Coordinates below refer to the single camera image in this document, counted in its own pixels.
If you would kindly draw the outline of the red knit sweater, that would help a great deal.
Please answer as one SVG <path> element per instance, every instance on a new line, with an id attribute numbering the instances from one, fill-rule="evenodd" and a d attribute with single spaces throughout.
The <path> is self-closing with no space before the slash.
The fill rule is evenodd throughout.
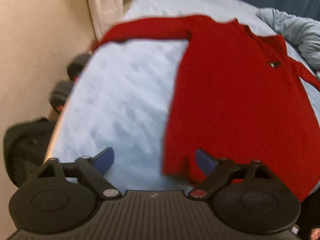
<path id="1" fill-rule="evenodd" d="M 263 161 L 304 200 L 319 181 L 319 124 L 303 83 L 319 80 L 287 54 L 282 36 L 257 36 L 237 20 L 143 18 L 101 40 L 188 40 L 178 67 L 162 171 L 199 183 L 202 148 L 239 163 Z"/>

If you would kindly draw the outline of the black bag on floor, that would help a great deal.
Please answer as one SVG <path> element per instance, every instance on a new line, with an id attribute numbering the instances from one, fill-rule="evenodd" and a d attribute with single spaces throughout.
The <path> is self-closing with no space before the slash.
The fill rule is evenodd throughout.
<path id="1" fill-rule="evenodd" d="M 55 125 L 56 121 L 40 118 L 6 130 L 3 140 L 5 169 L 16 187 L 43 164 Z"/>

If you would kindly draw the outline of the dark grey slipper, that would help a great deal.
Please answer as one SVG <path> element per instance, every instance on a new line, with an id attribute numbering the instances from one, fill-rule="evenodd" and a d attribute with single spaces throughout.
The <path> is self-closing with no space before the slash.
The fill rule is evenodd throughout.
<path id="1" fill-rule="evenodd" d="M 67 66 L 67 74 L 71 81 L 75 81 L 80 73 L 82 72 L 83 68 L 87 64 L 91 57 L 90 53 L 83 53 L 77 55 Z"/>
<path id="2" fill-rule="evenodd" d="M 49 96 L 49 103 L 57 114 L 60 114 L 73 88 L 71 81 L 59 81 Z"/>

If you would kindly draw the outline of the grey-blue crumpled blanket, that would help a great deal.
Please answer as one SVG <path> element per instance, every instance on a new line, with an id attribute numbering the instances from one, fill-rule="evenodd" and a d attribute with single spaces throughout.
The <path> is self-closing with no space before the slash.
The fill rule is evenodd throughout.
<path id="1" fill-rule="evenodd" d="M 257 16 L 296 48 L 319 77 L 319 21 L 274 8 L 263 8 Z"/>

